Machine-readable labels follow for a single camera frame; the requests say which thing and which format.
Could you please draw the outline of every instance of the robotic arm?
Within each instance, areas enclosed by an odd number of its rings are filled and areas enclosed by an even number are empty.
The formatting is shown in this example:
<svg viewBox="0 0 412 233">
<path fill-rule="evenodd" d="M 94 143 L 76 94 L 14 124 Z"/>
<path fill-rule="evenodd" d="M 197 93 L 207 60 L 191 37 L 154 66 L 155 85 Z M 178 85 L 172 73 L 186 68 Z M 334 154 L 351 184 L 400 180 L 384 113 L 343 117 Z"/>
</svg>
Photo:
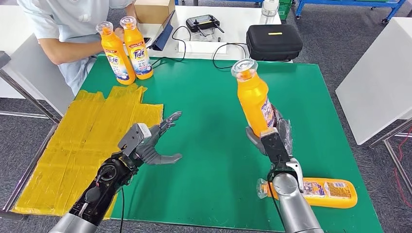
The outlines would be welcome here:
<svg viewBox="0 0 412 233">
<path fill-rule="evenodd" d="M 279 198 L 280 214 L 286 233 L 324 233 L 311 207 L 303 197 L 303 173 L 299 162 L 292 155 L 292 138 L 289 121 L 275 110 L 273 128 L 256 137 L 250 127 L 246 128 L 249 140 L 268 156 L 272 162 L 268 184 L 273 184 Z"/>
<path fill-rule="evenodd" d="M 160 136 L 181 114 L 175 112 L 150 129 L 145 124 L 132 125 L 118 144 L 121 151 L 103 162 L 89 187 L 49 233 L 96 232 L 117 191 L 129 184 L 142 164 L 174 164 L 182 158 L 181 154 L 162 156 L 155 150 Z"/>
<path fill-rule="evenodd" d="M 181 114 L 182 112 L 176 112 L 150 129 L 145 124 L 134 124 L 120 140 L 120 151 L 103 162 L 89 187 L 49 233 L 95 233 L 115 194 L 123 185 L 129 184 L 142 164 L 173 164 L 182 158 L 181 154 L 162 156 L 155 150 L 160 136 L 175 125 L 174 121 Z M 278 112 L 276 119 L 275 127 L 260 138 L 249 127 L 246 128 L 246 134 L 272 162 L 268 182 L 273 183 L 279 197 L 279 212 L 285 231 L 324 233 L 302 196 L 302 169 L 291 155 L 289 122 L 283 120 Z"/>
</svg>

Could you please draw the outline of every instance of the yellow taped area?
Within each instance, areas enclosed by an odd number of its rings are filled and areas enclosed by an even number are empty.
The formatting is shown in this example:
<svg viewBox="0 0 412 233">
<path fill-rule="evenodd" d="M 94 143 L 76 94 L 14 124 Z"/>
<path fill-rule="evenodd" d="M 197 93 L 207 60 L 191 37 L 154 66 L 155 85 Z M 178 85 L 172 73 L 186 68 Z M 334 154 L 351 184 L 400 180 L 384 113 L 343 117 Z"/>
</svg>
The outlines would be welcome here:
<svg viewBox="0 0 412 233">
<path fill-rule="evenodd" d="M 50 139 L 13 212 L 62 216 L 90 185 L 133 123 L 159 124 L 162 104 L 142 104 L 146 87 L 80 91 Z M 114 198 L 105 218 L 113 211 Z"/>
</svg>

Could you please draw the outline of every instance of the black cable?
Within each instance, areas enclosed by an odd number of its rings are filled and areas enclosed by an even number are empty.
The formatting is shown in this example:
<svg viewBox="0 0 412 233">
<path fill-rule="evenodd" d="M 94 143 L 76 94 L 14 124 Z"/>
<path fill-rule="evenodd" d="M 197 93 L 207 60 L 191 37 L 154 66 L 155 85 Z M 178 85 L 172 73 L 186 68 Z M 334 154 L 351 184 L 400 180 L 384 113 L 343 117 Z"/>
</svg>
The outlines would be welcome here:
<svg viewBox="0 0 412 233">
<path fill-rule="evenodd" d="M 176 34 L 177 30 L 179 30 L 180 28 L 186 28 L 186 30 L 189 32 L 189 41 L 192 39 L 192 35 L 191 35 L 191 33 L 190 33 L 189 28 L 187 28 L 186 26 L 180 26 L 180 27 L 178 27 L 178 28 L 176 29 L 176 31 L 174 31 L 173 34 L 172 34 L 172 39 L 173 39 L 173 40 L 182 41 L 183 44 L 185 45 L 185 51 L 183 52 L 183 57 L 182 57 L 181 59 L 174 59 L 174 58 L 170 58 L 170 57 L 161 57 L 161 58 L 157 59 L 155 62 L 153 62 L 152 66 L 154 66 L 154 65 L 155 65 L 156 63 L 158 63 L 160 60 L 165 59 L 165 58 L 170 59 L 170 60 L 175 61 L 175 62 L 181 62 L 181 61 L 184 60 L 184 58 L 185 58 L 185 56 L 186 56 L 186 42 L 185 42 L 184 40 L 174 38 L 174 35 Z"/>
<path fill-rule="evenodd" d="M 227 68 L 231 68 L 231 67 L 232 67 L 232 66 L 229 66 L 229 67 L 219 67 L 219 66 L 216 65 L 216 61 L 215 61 L 215 57 L 216 57 L 216 54 L 217 54 L 218 50 L 219 50 L 221 47 L 227 46 L 227 45 L 237 45 L 237 46 L 241 47 L 241 48 L 243 49 L 244 54 L 245 54 L 245 58 L 247 57 L 246 50 L 245 50 L 245 48 L 242 46 L 242 45 L 247 45 L 247 44 L 245 44 L 245 43 L 226 43 L 226 44 L 224 44 L 224 45 L 219 46 L 219 47 L 216 49 L 215 53 L 213 54 L 212 62 L 213 62 L 213 65 L 214 65 L 217 69 L 227 69 Z M 251 52 L 251 51 L 250 51 L 249 46 L 247 46 L 247 48 L 248 48 L 249 57 L 250 57 L 250 52 Z"/>
<path fill-rule="evenodd" d="M 274 168 L 271 169 L 271 170 L 269 171 L 269 173 L 268 173 L 267 182 L 268 182 L 268 185 L 269 185 L 269 191 L 270 191 L 271 196 L 272 196 L 273 204 L 275 204 L 277 214 L 279 215 L 279 218 L 280 218 L 280 222 L 282 223 L 283 228 L 285 228 L 285 224 L 283 223 L 282 215 L 280 214 L 280 210 L 279 210 L 279 207 L 277 206 L 275 196 L 273 195 L 273 192 L 272 192 L 272 186 L 273 186 L 273 188 L 275 188 L 275 185 L 273 184 L 273 182 L 272 182 L 272 185 L 271 185 L 271 182 L 270 182 L 270 179 L 271 179 L 271 177 L 272 177 L 272 173 L 276 170 L 277 166 L 278 166 L 279 163 L 280 163 L 280 156 L 278 156 L 278 157 L 279 157 L 279 161 L 278 161 L 277 164 L 274 166 Z"/>
<path fill-rule="evenodd" d="M 121 206 L 121 220 L 120 220 L 120 233 L 121 229 L 123 228 L 123 217 L 124 217 L 124 192 L 123 192 L 123 187 L 121 188 L 121 197 L 122 197 L 122 206 Z"/>
</svg>

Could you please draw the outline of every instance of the bottle label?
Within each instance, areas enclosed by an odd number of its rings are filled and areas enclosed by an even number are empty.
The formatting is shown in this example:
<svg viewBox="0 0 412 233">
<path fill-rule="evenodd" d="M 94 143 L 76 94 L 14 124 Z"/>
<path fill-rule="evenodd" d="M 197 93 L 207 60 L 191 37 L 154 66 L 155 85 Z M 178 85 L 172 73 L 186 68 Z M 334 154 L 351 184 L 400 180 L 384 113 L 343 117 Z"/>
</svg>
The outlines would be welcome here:
<svg viewBox="0 0 412 233">
<path fill-rule="evenodd" d="M 149 63 L 149 55 L 143 42 L 130 45 L 130 60 L 132 60 L 133 69 L 137 75 L 147 74 L 152 71 L 152 65 Z"/>
<path fill-rule="evenodd" d="M 352 197 L 349 187 L 343 182 L 326 182 L 325 191 L 331 198 L 350 199 Z"/>
<path fill-rule="evenodd" d="M 117 79 L 129 80 L 129 74 L 127 73 L 126 65 L 124 62 L 116 55 L 115 50 L 104 50 L 106 52 L 106 57 L 112 67 L 113 72 Z"/>
<path fill-rule="evenodd" d="M 268 98 L 266 98 L 266 101 L 262 106 L 262 113 L 263 113 L 263 116 L 265 117 L 267 126 L 269 128 L 273 127 L 274 122 L 275 122 L 275 113 L 273 111 L 272 105 L 270 104 Z"/>
<path fill-rule="evenodd" d="M 304 197 L 317 197 L 324 198 L 325 190 L 321 184 L 317 182 L 306 182 L 303 181 L 303 196 Z"/>
</svg>

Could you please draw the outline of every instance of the light blue shirt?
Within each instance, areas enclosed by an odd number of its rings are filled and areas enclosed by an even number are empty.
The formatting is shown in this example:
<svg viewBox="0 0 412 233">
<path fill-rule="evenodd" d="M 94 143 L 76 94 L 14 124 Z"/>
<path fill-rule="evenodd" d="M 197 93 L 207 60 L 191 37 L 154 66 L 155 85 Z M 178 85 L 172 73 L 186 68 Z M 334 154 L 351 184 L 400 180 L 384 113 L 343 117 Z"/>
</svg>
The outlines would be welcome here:
<svg viewBox="0 0 412 233">
<path fill-rule="evenodd" d="M 133 0 L 17 0 L 32 24 L 37 39 L 88 43 L 100 40 L 96 25 L 107 20 L 109 8 L 122 9 Z M 76 95 L 96 56 L 59 65 Z"/>
</svg>

